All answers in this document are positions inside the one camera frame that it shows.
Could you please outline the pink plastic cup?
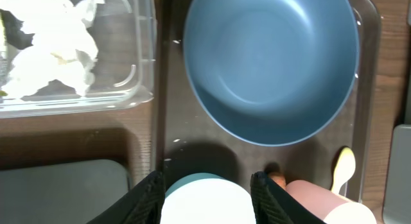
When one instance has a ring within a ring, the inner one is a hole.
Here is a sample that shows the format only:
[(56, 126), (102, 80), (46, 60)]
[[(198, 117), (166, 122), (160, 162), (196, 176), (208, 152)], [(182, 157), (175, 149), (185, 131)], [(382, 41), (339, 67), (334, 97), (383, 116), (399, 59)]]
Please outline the pink plastic cup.
[(374, 214), (365, 205), (305, 180), (290, 182), (285, 189), (325, 223), (377, 224)]

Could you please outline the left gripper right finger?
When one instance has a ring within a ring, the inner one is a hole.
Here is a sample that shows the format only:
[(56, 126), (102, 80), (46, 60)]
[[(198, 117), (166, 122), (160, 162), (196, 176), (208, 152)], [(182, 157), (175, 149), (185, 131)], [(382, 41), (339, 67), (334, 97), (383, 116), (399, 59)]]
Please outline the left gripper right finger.
[(265, 172), (251, 176), (250, 195), (257, 224), (325, 224)]

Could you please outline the yellow green snack wrapper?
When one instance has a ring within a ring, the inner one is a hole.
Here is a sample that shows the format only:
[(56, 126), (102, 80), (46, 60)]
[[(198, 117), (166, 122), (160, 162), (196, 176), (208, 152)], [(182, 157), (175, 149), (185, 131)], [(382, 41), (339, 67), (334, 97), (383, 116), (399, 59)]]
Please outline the yellow green snack wrapper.
[(5, 91), (0, 90), (0, 97), (7, 96), (7, 95), (8, 95), (8, 94), (7, 94)]

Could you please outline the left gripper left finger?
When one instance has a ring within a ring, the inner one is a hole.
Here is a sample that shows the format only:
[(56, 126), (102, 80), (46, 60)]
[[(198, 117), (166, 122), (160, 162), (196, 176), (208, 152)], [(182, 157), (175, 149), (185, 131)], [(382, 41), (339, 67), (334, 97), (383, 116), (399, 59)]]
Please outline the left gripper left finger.
[(159, 224), (165, 193), (164, 175), (153, 171), (87, 224)]

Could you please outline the dark blue plate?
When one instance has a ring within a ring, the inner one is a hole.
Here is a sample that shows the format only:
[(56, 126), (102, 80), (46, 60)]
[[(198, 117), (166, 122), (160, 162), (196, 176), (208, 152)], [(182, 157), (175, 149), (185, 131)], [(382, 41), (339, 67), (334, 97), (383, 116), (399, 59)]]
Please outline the dark blue plate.
[(209, 117), (261, 146), (304, 141), (332, 122), (360, 61), (349, 0), (192, 0), (182, 41)]

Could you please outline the white tissue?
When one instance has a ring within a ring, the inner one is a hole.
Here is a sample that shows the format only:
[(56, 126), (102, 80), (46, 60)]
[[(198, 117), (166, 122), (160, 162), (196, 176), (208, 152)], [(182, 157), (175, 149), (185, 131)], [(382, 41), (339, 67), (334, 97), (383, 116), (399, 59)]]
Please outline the white tissue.
[(105, 0), (1, 0), (1, 15), (18, 26), (7, 41), (22, 42), (1, 86), (8, 98), (34, 95), (55, 80), (87, 94), (99, 52), (88, 28), (100, 4)]

